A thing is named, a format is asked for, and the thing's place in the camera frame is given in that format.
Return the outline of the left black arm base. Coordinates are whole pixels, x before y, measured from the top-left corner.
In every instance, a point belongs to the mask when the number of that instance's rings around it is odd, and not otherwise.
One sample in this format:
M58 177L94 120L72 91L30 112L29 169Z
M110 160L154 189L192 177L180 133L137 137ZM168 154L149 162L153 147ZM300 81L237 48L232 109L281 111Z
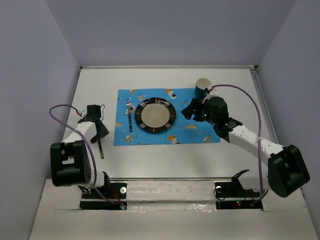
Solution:
M127 181L110 181L98 188L78 187L81 190L79 208L81 210L126 211Z

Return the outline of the silver fork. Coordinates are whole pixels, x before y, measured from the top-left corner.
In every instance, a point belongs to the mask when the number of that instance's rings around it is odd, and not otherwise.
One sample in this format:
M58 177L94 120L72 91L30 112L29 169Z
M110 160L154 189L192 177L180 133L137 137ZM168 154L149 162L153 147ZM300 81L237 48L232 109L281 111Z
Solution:
M132 102L130 97L126 98L126 107L127 107L127 115L128 115L129 132L131 133L133 131L133 128L132 128Z

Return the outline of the black rimmed cream plate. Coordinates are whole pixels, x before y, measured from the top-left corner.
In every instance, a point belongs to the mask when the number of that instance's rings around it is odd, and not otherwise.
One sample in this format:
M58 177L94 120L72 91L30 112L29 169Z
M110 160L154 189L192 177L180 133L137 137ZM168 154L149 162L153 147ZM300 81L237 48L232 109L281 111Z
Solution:
M172 103L161 97L150 97L135 108L137 126L146 133L160 134L176 121L177 113Z

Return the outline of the silver knife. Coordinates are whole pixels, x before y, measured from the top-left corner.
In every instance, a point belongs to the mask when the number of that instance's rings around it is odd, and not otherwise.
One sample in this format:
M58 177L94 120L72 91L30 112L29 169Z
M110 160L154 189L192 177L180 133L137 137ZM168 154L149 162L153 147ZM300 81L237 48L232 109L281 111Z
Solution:
M104 157L104 152L103 152L101 140L98 139L97 143L98 143L98 148L99 148L99 152L100 152L100 157L101 157L101 159L104 159L105 157Z

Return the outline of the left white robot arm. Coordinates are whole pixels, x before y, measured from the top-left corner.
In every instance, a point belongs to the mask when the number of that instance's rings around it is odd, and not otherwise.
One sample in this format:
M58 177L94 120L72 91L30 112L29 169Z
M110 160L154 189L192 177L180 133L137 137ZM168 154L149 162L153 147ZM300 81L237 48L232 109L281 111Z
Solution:
M101 139L109 134L102 122L100 105L88 105L86 110L76 113L80 116L76 127L65 125L71 134L61 142L50 146L51 180L56 187L79 186L93 188L97 196L110 194L108 174L98 171L93 144L101 145Z

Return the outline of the blue space-print cloth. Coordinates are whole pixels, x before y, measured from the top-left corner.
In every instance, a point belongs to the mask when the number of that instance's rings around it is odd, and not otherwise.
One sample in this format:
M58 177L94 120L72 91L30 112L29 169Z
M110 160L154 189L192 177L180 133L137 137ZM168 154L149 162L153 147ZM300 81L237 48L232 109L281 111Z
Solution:
M135 110L142 101L160 97L168 100L175 108L177 117L167 131L151 134L144 132L135 121ZM114 146L130 145L175 145L175 144L208 144L221 140L212 126L206 122L186 120L181 110L186 108L195 97L193 88L150 88L120 89L117 93L117 106L114 129ZM132 132L129 131L129 119L126 98L131 99Z

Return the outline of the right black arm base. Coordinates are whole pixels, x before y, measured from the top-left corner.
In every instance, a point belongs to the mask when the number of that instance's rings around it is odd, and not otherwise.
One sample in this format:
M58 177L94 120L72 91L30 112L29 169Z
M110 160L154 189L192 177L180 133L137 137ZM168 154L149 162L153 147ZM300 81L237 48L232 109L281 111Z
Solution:
M252 188L244 189L239 181L248 171L245 169L236 173L229 181L214 183L213 195L217 210L263 210L260 194Z

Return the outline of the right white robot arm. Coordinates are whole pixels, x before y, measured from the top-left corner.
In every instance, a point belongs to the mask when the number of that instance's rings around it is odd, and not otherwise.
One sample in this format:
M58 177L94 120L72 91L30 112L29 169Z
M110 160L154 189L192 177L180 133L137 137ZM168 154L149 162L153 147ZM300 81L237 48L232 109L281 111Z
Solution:
M279 197L286 198L310 181L298 147L292 144L282 146L250 131L229 116L223 98L215 96L205 101L193 98L181 114L187 120L211 124L221 139L257 157L260 190L273 191Z

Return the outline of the teal cup cream inside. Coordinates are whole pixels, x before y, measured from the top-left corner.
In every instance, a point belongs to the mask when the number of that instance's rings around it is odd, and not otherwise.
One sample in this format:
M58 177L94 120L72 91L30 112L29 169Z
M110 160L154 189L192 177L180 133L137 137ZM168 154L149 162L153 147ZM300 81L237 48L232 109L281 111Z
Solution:
M207 78L199 78L195 83L194 95L197 99L203 99L207 95L211 82Z

